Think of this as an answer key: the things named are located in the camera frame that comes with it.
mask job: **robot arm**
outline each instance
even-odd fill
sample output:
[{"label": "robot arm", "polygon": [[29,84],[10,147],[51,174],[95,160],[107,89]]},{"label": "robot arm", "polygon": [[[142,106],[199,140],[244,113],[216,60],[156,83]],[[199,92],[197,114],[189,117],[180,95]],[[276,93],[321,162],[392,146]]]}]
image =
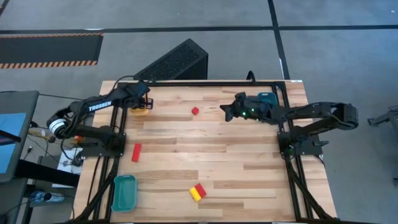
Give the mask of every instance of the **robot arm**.
[{"label": "robot arm", "polygon": [[221,105],[220,108],[225,112],[227,122],[233,117],[255,119],[269,124],[283,124],[288,119],[320,118],[307,126],[294,126],[289,132],[279,133],[281,150],[332,129],[351,130],[358,127],[358,110],[345,103],[318,102],[284,108],[262,102],[257,96],[246,96],[243,92],[235,95],[232,104]]},{"label": "robot arm", "polygon": [[113,127],[110,126],[94,128],[80,123],[91,112],[109,106],[122,109],[152,109],[153,99],[147,98],[149,91],[147,85],[139,81],[135,85],[124,85],[112,89],[107,95],[75,101],[68,107],[58,110],[47,121],[47,126],[58,139],[64,140],[72,136],[84,137],[84,141],[80,143],[80,146],[83,147],[82,157],[121,156],[124,153],[126,142],[124,133],[115,133]]},{"label": "robot arm", "polygon": [[84,118],[91,112],[117,106],[120,108],[140,108],[152,109],[153,100],[143,98],[149,92],[147,85],[139,81],[135,85],[126,85],[112,89],[107,95],[94,96],[82,101],[75,101],[68,107],[58,110],[48,121],[49,130],[59,139],[70,138],[74,135],[95,137],[87,133],[90,130],[81,130],[79,125]]}]

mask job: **small red cube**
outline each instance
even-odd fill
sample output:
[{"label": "small red cube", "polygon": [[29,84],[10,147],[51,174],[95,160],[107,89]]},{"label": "small red cube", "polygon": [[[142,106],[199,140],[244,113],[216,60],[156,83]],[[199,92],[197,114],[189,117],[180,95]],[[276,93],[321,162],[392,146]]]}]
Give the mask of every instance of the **small red cube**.
[{"label": "small red cube", "polygon": [[193,113],[194,115],[198,114],[198,113],[199,113],[199,109],[198,109],[197,107],[194,107],[194,108],[192,109],[192,113]]}]

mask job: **red block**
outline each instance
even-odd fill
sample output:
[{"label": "red block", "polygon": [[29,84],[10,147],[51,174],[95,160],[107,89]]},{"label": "red block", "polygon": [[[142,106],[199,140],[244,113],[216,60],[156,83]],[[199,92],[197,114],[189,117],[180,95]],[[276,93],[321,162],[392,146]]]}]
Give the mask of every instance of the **red block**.
[{"label": "red block", "polygon": [[133,151],[132,157],[131,157],[131,160],[133,162],[137,162],[138,161],[140,150],[141,150],[141,144],[135,144],[134,145],[134,151]]},{"label": "red block", "polygon": [[198,114],[198,113],[199,113],[199,109],[198,109],[197,107],[194,107],[194,108],[192,109],[192,113],[193,113],[194,115]]},{"label": "red block", "polygon": [[201,184],[196,184],[195,188],[197,192],[199,193],[200,197],[203,198],[206,195],[205,189],[201,186]]}]

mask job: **table leg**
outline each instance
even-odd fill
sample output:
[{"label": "table leg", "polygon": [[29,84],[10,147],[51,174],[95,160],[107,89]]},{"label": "table leg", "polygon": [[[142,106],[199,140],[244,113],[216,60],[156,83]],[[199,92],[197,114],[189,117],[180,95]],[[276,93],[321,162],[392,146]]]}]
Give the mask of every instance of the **table leg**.
[{"label": "table leg", "polygon": [[20,159],[15,172],[17,177],[26,177],[35,180],[49,181],[55,184],[63,184],[77,187],[79,175],[71,174],[62,170],[57,170],[35,164],[33,162]]}]

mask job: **yellow block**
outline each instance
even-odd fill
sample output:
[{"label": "yellow block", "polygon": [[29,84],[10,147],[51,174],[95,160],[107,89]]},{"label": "yellow block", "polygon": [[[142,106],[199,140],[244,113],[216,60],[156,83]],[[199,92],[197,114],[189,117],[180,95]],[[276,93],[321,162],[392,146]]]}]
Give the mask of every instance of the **yellow block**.
[{"label": "yellow block", "polygon": [[196,188],[192,187],[189,189],[189,192],[191,193],[193,199],[198,202],[201,199],[201,196],[199,195],[198,191]]},{"label": "yellow block", "polygon": [[147,109],[130,109],[130,113],[134,116],[145,116],[149,113]]}]

